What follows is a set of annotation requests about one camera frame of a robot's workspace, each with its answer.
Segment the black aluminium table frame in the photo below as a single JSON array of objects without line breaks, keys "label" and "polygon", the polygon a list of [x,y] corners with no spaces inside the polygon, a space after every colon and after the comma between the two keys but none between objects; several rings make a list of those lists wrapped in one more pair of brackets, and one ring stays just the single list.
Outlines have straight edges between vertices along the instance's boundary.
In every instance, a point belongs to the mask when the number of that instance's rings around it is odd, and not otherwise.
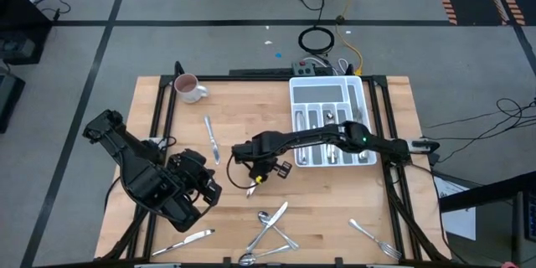
[{"label": "black aluminium table frame", "polygon": [[[381,164],[365,167],[294,167],[285,179],[271,174],[266,183],[246,198],[248,172],[229,160],[231,147],[262,131],[292,129],[288,78],[216,75],[200,77],[209,96],[187,105],[175,98],[171,80],[164,76],[137,79],[130,110],[125,116],[130,133],[139,138],[170,136],[176,139],[171,152],[185,148],[212,157],[204,116],[208,115],[219,144],[222,162],[215,166],[215,181],[223,192],[219,203],[193,226],[193,232],[214,229],[210,236],[151,257],[151,253],[184,240],[163,218],[148,218],[142,225],[133,251],[135,258],[152,263],[180,263],[182,268],[222,268],[230,257],[232,268],[246,246],[263,230],[260,211],[272,216],[285,202],[286,212],[275,224],[300,245],[298,250],[258,259],[258,266],[282,263],[335,266],[387,264],[389,257],[377,244],[348,224],[355,219],[378,240],[397,245],[409,258],[423,260],[415,248],[415,236],[390,208],[385,186],[392,174]],[[256,247],[257,253],[272,250],[286,241],[271,227]]]}]

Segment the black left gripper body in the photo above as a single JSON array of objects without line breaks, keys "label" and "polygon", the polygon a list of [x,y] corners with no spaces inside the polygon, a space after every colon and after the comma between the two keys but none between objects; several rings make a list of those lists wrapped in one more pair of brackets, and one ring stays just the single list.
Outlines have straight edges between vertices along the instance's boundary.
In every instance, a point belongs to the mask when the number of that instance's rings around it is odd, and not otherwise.
[{"label": "black left gripper body", "polygon": [[188,188],[198,190],[204,197],[214,196],[214,170],[205,167],[206,158],[192,149],[171,155],[167,167],[180,177]]}]

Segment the grey power strip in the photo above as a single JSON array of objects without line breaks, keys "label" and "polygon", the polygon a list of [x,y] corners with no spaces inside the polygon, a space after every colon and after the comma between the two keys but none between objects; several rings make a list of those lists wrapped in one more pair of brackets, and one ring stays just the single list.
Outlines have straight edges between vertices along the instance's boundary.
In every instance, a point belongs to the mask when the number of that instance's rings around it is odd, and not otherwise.
[{"label": "grey power strip", "polygon": [[309,61],[299,61],[291,64],[294,76],[315,76],[315,65]]}]

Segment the white paper sheet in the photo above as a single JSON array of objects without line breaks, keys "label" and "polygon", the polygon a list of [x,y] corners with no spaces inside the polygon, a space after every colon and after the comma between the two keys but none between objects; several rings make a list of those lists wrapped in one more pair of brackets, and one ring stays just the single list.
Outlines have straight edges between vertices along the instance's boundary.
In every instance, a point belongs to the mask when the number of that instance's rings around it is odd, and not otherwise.
[{"label": "white paper sheet", "polygon": [[[440,198],[448,197],[452,194],[461,193],[468,190],[459,184],[434,177],[434,182]],[[477,239],[476,208],[460,209],[442,213],[443,225],[447,233],[473,240]]]}]

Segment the black cabinet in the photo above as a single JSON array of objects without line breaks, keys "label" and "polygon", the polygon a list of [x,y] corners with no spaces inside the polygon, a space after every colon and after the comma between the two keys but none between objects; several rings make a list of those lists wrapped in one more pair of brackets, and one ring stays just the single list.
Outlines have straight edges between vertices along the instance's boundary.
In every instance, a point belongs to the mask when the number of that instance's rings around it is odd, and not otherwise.
[{"label": "black cabinet", "polygon": [[0,60],[37,64],[51,28],[52,21],[30,0],[0,0]]}]

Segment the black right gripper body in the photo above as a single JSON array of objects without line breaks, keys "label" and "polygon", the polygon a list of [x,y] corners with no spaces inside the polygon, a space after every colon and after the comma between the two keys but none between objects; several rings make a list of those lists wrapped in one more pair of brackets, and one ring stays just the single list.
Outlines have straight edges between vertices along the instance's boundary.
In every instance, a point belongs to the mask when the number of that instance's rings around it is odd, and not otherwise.
[{"label": "black right gripper body", "polygon": [[252,137],[250,141],[235,144],[231,147],[232,155],[236,163],[244,164],[250,171],[252,162],[256,160],[268,160],[271,163],[271,172],[277,171],[277,176],[287,178],[292,165],[288,162],[279,164],[277,157],[288,150],[286,146],[290,141],[289,133],[278,131],[263,131]]}]

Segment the black desk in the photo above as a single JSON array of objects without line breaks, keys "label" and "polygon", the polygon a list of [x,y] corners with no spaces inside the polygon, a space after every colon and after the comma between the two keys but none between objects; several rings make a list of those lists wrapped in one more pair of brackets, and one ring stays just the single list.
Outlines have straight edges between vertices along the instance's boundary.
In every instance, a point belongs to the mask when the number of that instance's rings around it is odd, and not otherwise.
[{"label": "black desk", "polygon": [[514,198],[536,187],[536,171],[496,183],[471,188],[439,199],[440,211],[447,213]]}]

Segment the white cutlery tray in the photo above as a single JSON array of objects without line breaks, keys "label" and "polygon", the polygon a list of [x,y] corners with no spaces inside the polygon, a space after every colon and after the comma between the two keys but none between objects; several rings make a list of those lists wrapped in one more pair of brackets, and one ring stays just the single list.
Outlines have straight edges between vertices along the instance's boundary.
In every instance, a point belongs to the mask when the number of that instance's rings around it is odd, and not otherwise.
[{"label": "white cutlery tray", "polygon": [[[295,77],[289,82],[293,131],[304,131],[327,123],[356,121],[371,127],[363,81],[358,76]],[[352,154],[327,145],[294,151],[300,168],[370,166],[375,152]]]}]

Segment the black monitor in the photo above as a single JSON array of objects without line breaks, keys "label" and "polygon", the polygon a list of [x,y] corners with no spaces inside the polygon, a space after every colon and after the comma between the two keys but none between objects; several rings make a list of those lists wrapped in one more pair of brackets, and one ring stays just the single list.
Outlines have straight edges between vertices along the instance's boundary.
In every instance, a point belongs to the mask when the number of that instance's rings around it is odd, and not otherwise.
[{"label": "black monitor", "polygon": [[512,260],[519,268],[536,268],[536,194],[525,190],[513,200]]}]

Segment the black case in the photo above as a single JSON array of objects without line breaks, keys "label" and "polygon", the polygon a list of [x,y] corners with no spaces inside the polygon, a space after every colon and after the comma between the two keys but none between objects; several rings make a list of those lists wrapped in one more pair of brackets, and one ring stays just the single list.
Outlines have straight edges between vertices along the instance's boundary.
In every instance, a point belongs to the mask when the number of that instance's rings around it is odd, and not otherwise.
[{"label": "black case", "polygon": [[0,134],[6,132],[25,81],[15,75],[0,75]]}]

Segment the white mug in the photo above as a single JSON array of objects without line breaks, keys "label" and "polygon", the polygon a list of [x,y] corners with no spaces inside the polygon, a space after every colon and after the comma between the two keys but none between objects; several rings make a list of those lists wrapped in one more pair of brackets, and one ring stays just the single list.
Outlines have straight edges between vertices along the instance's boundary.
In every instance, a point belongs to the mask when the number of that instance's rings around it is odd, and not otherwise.
[{"label": "white mug", "polygon": [[209,96],[209,90],[199,84],[198,78],[192,74],[179,75],[174,80],[173,87],[179,98],[188,104],[193,104]]}]

